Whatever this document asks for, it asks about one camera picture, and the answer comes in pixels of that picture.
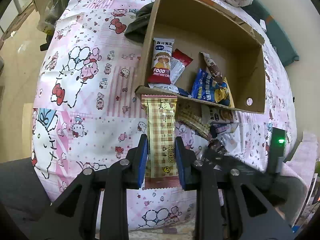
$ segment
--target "wafer snack packet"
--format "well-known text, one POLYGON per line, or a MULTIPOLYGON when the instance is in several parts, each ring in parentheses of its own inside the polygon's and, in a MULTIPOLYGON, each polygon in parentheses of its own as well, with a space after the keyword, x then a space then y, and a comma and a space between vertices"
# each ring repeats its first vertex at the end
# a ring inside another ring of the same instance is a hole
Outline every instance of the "wafer snack packet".
POLYGON ((203 123, 201 116, 196 113, 190 104, 179 104, 176 119, 197 131, 201 137, 207 140, 211 138, 210 125, 203 123))
POLYGON ((148 115, 148 162, 145 188, 180 185, 175 157, 176 96, 142 95, 142 106, 148 115))

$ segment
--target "chocolate snack packet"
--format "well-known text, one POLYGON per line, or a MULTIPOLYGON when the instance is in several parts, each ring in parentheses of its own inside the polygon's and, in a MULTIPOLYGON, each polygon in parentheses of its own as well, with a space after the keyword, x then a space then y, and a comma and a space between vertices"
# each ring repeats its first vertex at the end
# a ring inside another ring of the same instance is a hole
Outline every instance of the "chocolate snack packet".
POLYGON ((202 52, 202 54, 203 54, 205 62, 207 63, 207 67, 209 69, 209 72, 210 72, 212 78, 216 82, 221 83, 222 82, 222 75, 221 75, 221 72, 220 72, 217 64, 213 61, 212 58, 210 58, 209 54, 204 53, 204 52, 202 52))

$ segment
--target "cardboard box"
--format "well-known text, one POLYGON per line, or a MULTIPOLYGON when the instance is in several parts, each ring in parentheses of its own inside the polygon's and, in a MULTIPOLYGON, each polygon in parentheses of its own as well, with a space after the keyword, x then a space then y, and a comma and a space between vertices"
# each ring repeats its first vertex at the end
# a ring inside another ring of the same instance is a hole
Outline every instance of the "cardboard box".
POLYGON ((199 68, 206 69, 200 52, 214 59, 223 76, 226 76, 235 108, 220 104, 186 98, 210 106, 253 113, 264 113, 265 72, 261 44, 247 30, 213 6, 200 0, 156 0, 138 68, 140 77, 136 84, 137 94, 172 95, 148 87, 151 74, 153 38, 174 38, 173 50, 178 48, 193 58, 186 67, 176 86, 191 92, 199 68))

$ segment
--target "wall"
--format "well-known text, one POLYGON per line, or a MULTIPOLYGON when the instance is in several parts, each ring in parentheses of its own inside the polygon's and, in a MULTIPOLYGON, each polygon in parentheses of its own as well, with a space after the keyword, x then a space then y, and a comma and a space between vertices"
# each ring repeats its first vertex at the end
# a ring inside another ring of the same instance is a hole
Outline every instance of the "wall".
POLYGON ((0 19, 0 26, 4 32, 7 30, 7 28, 9 27, 9 25, 17 15, 18 15, 18 10, 12 0, 0 19))
POLYGON ((295 97, 298 137, 309 130, 320 138, 320 15, 310 0, 260 0, 287 33, 300 56, 287 66, 295 97))

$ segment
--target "blue gripper pad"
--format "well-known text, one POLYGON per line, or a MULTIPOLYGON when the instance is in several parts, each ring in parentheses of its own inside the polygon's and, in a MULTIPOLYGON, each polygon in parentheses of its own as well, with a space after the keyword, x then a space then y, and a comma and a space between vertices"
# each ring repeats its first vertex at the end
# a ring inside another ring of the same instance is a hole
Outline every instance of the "blue gripper pad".
POLYGON ((138 167, 138 185, 139 185, 139 188, 141 188, 141 185, 144 179, 145 170, 146 170, 147 157, 148 157, 147 137, 143 140, 141 148, 140 148, 140 142, 139 142, 138 150, 142 151, 140 161, 139 161, 139 167, 138 167))
POLYGON ((180 151, 180 148, 177 143, 177 139, 175 141, 175 151, 176 151, 176 163, 177 163, 177 168, 178 168, 178 175, 179 175, 179 181, 180 185, 182 186, 183 189, 186 188, 186 180, 185 180, 185 174, 184 174, 184 169, 182 165, 182 160, 181 160, 181 154, 182 152, 180 151))

